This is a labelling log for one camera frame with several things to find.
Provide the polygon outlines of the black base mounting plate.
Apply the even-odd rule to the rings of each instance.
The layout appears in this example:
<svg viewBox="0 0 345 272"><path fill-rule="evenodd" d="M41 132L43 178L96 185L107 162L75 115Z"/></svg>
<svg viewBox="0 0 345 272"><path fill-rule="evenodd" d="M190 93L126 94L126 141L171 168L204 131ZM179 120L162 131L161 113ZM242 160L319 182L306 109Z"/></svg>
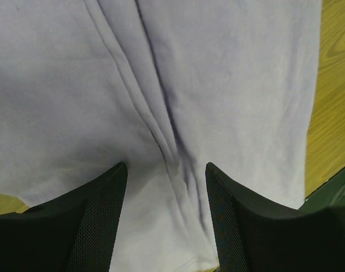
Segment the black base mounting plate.
<svg viewBox="0 0 345 272"><path fill-rule="evenodd" d="M309 195L299 210L311 213L328 206L345 206L345 167Z"/></svg>

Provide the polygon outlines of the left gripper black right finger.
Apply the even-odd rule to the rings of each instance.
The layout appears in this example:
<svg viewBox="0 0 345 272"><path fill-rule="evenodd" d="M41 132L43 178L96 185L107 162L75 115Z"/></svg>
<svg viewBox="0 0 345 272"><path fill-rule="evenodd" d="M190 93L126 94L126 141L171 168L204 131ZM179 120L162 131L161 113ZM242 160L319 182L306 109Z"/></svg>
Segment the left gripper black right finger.
<svg viewBox="0 0 345 272"><path fill-rule="evenodd" d="M221 271L345 271L345 204L302 212L205 170Z"/></svg>

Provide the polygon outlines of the purple t shirt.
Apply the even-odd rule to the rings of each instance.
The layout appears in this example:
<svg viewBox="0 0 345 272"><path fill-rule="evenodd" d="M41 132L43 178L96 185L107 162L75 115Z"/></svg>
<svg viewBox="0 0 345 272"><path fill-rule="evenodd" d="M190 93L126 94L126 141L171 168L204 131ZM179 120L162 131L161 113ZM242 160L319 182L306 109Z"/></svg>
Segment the purple t shirt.
<svg viewBox="0 0 345 272"><path fill-rule="evenodd" d="M218 265L213 162L305 198L321 1L0 1L0 193L36 206L118 162L111 271Z"/></svg>

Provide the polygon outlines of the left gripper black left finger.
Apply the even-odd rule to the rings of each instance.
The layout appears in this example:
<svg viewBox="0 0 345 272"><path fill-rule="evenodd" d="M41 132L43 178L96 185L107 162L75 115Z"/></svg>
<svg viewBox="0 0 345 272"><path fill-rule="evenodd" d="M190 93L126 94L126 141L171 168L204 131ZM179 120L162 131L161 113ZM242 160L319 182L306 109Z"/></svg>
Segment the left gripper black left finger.
<svg viewBox="0 0 345 272"><path fill-rule="evenodd" d="M118 163L53 200L0 215L0 271L109 271L126 183Z"/></svg>

